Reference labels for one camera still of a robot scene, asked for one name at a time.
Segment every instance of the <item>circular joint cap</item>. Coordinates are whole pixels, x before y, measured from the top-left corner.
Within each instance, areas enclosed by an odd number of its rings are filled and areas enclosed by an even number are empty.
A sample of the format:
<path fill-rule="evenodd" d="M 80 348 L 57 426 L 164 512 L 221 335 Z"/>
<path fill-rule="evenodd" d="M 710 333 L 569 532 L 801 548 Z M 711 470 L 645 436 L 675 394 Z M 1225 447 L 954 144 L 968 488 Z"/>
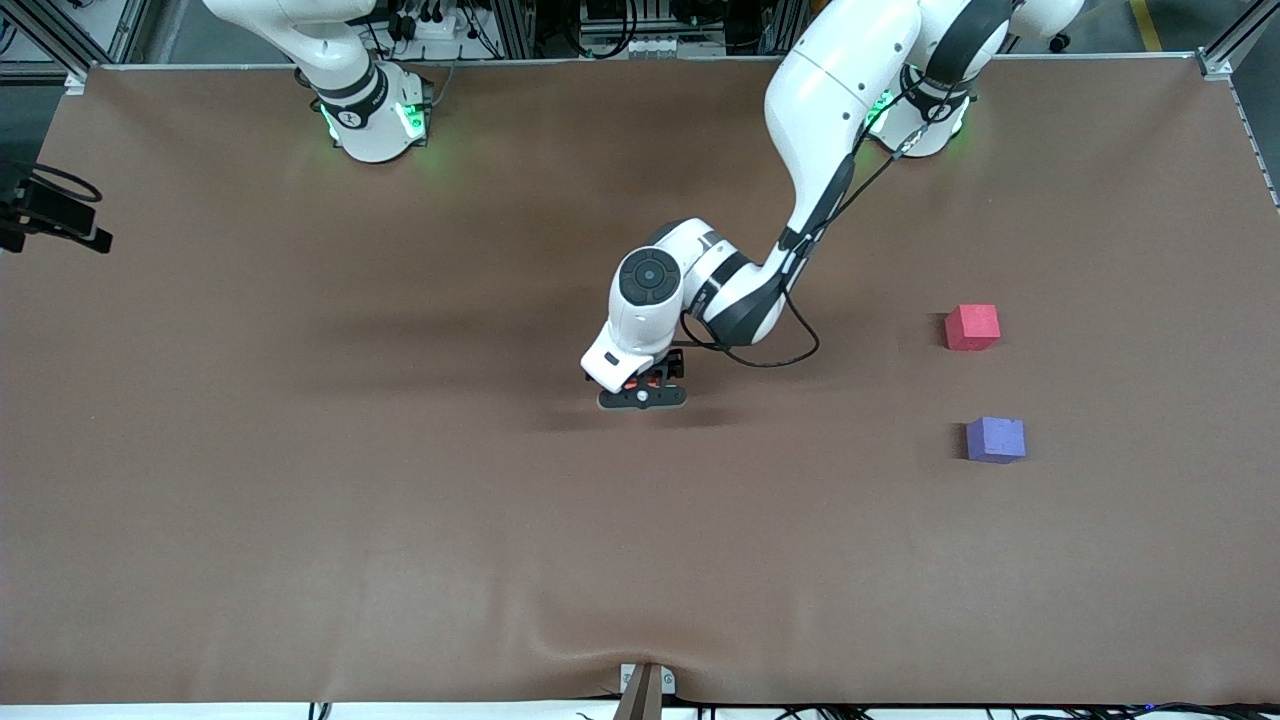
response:
<path fill-rule="evenodd" d="M 622 261 L 618 286 L 632 305 L 658 305 L 680 287 L 680 265 L 666 250 L 641 247 Z"/>

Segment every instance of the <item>red cube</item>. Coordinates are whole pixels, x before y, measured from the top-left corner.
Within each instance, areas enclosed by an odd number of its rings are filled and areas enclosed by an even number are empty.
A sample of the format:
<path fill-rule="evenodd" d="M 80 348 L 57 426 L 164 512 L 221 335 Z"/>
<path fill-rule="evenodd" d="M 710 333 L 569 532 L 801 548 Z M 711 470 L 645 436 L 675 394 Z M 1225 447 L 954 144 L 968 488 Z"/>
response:
<path fill-rule="evenodd" d="M 995 305 L 960 305 L 947 315 L 947 347 L 987 350 L 1000 340 Z"/>

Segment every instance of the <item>floor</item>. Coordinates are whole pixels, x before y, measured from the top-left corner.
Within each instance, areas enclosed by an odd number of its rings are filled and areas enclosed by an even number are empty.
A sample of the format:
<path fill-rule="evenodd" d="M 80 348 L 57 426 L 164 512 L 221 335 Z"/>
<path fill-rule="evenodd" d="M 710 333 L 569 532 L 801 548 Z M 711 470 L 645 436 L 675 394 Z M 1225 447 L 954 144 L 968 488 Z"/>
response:
<path fill-rule="evenodd" d="M 280 63 L 273 46 L 215 18 L 200 0 L 156 0 L 161 14 L 148 61 Z M 1221 33 L 1245 8 L 1243 0 L 1085 0 L 1069 28 L 1068 53 L 1137 53 L 1193 50 Z M 1149 17 L 1149 27 L 1138 22 Z M 1041 44 L 1023 44 L 1019 53 L 1043 53 Z M 1280 31 L 1263 33 L 1234 82 L 1262 158 L 1280 168 Z M 0 155 L 33 159 L 60 88 L 0 86 Z"/>

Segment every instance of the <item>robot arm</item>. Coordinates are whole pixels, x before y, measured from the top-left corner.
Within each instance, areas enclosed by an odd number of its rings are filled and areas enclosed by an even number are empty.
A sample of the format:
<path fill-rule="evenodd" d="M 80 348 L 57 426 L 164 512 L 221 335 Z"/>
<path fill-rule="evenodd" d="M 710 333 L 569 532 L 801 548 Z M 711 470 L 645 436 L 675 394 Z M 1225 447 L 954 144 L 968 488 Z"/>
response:
<path fill-rule="evenodd" d="M 1023 0 L 1014 4 L 1009 33 L 1050 40 L 1066 29 L 1084 6 L 1084 0 Z"/>
<path fill-rule="evenodd" d="M 1080 0 L 1036 3 L 1073 15 Z M 854 177 L 854 143 L 882 91 L 897 81 L 908 102 L 868 128 L 895 156 L 928 155 L 959 129 L 969 87 L 1009 29 L 1010 0 L 835 0 L 809 26 L 769 82 L 764 115 L 795 186 L 795 209 L 763 265 L 700 219 L 660 228 L 613 275 L 609 318 L 582 356 L 605 395 L 653 406 L 637 386 L 667 361 L 681 315 L 716 347 L 754 345 L 773 329 L 823 229 Z M 942 124 L 942 120 L 954 118 Z"/>
<path fill-rule="evenodd" d="M 289 56 L 348 155 L 381 163 L 426 137 L 422 78 L 375 63 L 344 20 L 367 15 L 374 0 L 205 0 L 219 18 L 262 37 Z"/>
<path fill-rule="evenodd" d="M 782 313 L 854 177 L 854 142 L 920 35 L 918 0 L 836 0 L 787 54 L 764 101 L 769 137 L 795 186 L 795 209 L 763 265 L 707 223 L 659 229 L 614 273 L 609 319 L 582 356 L 607 392 L 660 361 L 682 313 L 718 347 L 759 342 Z"/>

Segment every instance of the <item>black cable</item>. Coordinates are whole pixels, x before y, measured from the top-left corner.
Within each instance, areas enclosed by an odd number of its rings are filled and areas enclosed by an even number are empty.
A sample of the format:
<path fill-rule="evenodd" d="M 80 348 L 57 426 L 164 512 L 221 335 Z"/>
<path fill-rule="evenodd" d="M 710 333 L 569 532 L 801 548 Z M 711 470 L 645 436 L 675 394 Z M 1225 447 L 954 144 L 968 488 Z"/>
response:
<path fill-rule="evenodd" d="M 458 45 L 458 56 L 453 59 L 449 65 L 449 74 L 444 78 L 444 85 L 440 86 L 440 92 L 431 97 L 431 108 L 438 106 L 444 101 L 444 94 L 449 91 L 449 83 L 453 82 L 453 70 L 458 69 L 458 60 L 462 59 L 462 46 Z"/>
<path fill-rule="evenodd" d="M 858 142 L 854 143 L 854 152 L 855 154 L 858 152 L 858 147 L 863 143 L 863 141 L 869 135 L 872 126 L 876 124 L 876 120 L 878 120 L 881 115 L 883 115 L 884 113 L 887 113 L 888 109 L 892 108 L 895 102 L 897 102 L 899 100 L 901 100 L 902 97 L 905 97 L 908 92 L 910 92 L 911 90 L 919 87 L 922 82 L 924 82 L 924 76 L 923 74 L 920 76 L 920 79 L 915 81 L 915 83 L 913 83 L 910 87 L 908 87 L 906 90 L 904 90 L 902 92 L 900 92 L 897 95 L 897 97 L 895 97 L 893 100 L 891 100 L 888 102 L 888 105 L 884 105 L 881 109 L 879 113 L 876 113 L 876 118 L 872 122 L 867 123 L 867 127 L 863 128 L 861 133 L 859 133 Z M 881 173 L 883 173 L 890 167 L 890 164 L 892 164 L 895 160 L 897 160 L 899 158 L 901 158 L 902 155 L 906 154 L 906 143 L 908 142 L 910 142 L 913 138 L 916 138 L 916 136 L 919 133 L 924 132 L 924 129 L 928 128 L 929 126 L 940 122 L 938 120 L 938 114 L 940 114 L 941 109 L 946 108 L 947 102 L 951 101 L 951 95 L 955 92 L 956 85 L 959 85 L 959 82 L 951 83 L 951 86 L 947 88 L 947 95 L 942 99 L 942 102 L 940 102 L 938 105 L 936 105 L 933 108 L 933 110 L 929 113 L 929 117 L 925 118 L 924 124 L 920 126 L 920 128 L 916 129 L 915 132 L 913 132 L 911 135 L 906 136 L 906 140 L 904 140 L 902 143 L 899 145 L 896 149 L 893 149 L 893 152 L 890 154 L 888 160 L 884 160 L 884 163 L 879 168 L 877 168 L 874 173 L 872 173 L 872 177 L 868 178 L 867 182 L 864 182 L 861 186 L 859 186 L 858 190 L 855 190 L 844 202 L 841 202 L 840 206 L 836 208 L 836 211 L 832 213 L 829 218 L 827 218 L 826 220 L 823 220 L 823 222 L 818 223 L 817 225 L 814 225 L 814 228 L 812 231 L 809 231 L 809 234 L 817 236 L 819 232 L 827 229 L 827 227 L 831 225 L 831 223 L 836 222 L 836 218 L 838 218 L 841 214 L 844 214 L 844 211 L 847 210 L 849 206 L 854 204 L 854 200 L 858 200 L 858 196 L 861 195 L 863 191 L 867 190 L 872 184 L 872 182 L 874 182 L 876 178 L 878 178 L 881 176 Z"/>
<path fill-rule="evenodd" d="M 618 37 L 618 42 L 617 42 L 617 45 L 613 46 L 613 50 L 609 50 L 604 55 L 596 55 L 594 51 L 584 49 L 582 45 L 577 40 L 573 38 L 572 27 L 575 24 L 576 18 L 573 18 L 570 14 L 571 10 L 573 10 L 577 6 L 579 6 L 579 0 L 566 0 L 564 1 L 564 17 L 561 18 L 563 20 L 562 24 L 561 24 L 561 28 L 562 28 L 563 35 L 564 35 L 564 41 L 568 42 L 568 46 L 575 53 L 577 53 L 580 56 L 582 56 L 582 58 L 590 58 L 590 59 L 594 59 L 594 60 L 608 60 L 609 58 L 614 58 L 618 54 L 621 54 L 623 50 L 626 50 L 627 47 L 630 47 L 631 46 L 631 41 L 636 38 L 636 31 L 640 29 L 640 9 L 636 5 L 636 0 L 627 0 L 626 8 L 631 9 L 631 29 L 627 29 L 627 15 L 626 15 L 626 9 L 623 9 L 623 14 L 622 14 L 622 36 Z M 577 20 L 577 26 L 581 27 L 581 20 Z"/>
<path fill-rule="evenodd" d="M 809 333 L 809 338 L 813 341 L 813 346 L 810 346 L 809 350 L 801 352 L 800 355 L 788 357 L 786 360 L 772 360 L 767 363 L 748 360 L 746 357 L 736 355 L 733 350 L 730 347 L 724 347 L 718 342 L 707 342 L 703 338 L 695 336 L 692 331 L 689 329 L 689 322 L 687 322 L 689 313 L 680 314 L 680 329 L 685 331 L 685 334 L 689 337 L 689 343 L 672 343 L 672 347 L 700 347 L 703 350 L 714 350 L 716 352 L 723 354 L 726 357 L 737 363 L 739 365 L 745 365 L 748 368 L 786 368 L 787 365 L 795 365 L 796 363 L 808 360 L 809 357 L 813 357 L 813 355 L 818 352 L 818 350 L 822 347 L 822 338 L 818 337 L 818 331 L 813 329 L 813 325 L 809 324 L 809 320 L 805 319 L 804 314 L 801 314 L 800 310 L 796 307 L 795 301 L 791 300 L 791 291 L 787 290 L 786 284 L 782 286 L 782 299 L 786 301 L 787 307 L 791 309 L 791 314 L 796 316 L 796 320 L 800 323 L 800 327 L 803 327 L 805 332 Z"/>
<path fill-rule="evenodd" d="M 484 46 L 490 55 L 493 55 L 494 60 L 502 60 L 503 58 L 502 54 L 498 53 L 498 46 L 489 38 L 489 32 L 485 31 L 484 23 L 477 19 L 472 0 L 462 0 L 458 3 L 458 6 L 462 8 L 462 14 L 467 18 L 467 24 L 471 26 L 471 29 L 476 31 L 476 37 L 480 40 L 480 45 Z"/>
<path fill-rule="evenodd" d="M 49 190 L 60 192 L 73 200 L 79 200 L 81 202 L 99 202 L 102 200 L 102 193 L 96 187 L 90 184 L 84 178 L 81 178 L 79 176 L 73 176 L 67 170 L 59 170 L 58 168 L 51 168 L 41 163 L 20 163 L 18 160 L 6 160 L 4 158 L 0 158 L 0 165 L 9 165 L 10 168 L 26 170 L 27 173 L 31 174 L 32 181 L 38 182 L 40 184 L 47 187 Z M 37 176 L 36 173 L 44 173 L 47 176 L 61 178 L 69 183 L 82 187 L 83 190 L 87 190 L 88 192 L 81 193 L 76 192 L 74 190 L 68 190 L 67 186 L 58 184 L 56 182 L 49 178 Z"/>
<path fill-rule="evenodd" d="M 378 59 L 379 60 L 389 59 L 390 56 L 387 54 L 387 50 L 383 49 L 383 41 L 378 40 L 378 31 L 374 29 L 374 22 L 366 19 L 365 27 L 369 28 L 369 36 L 374 38 L 374 46 L 378 49 Z"/>

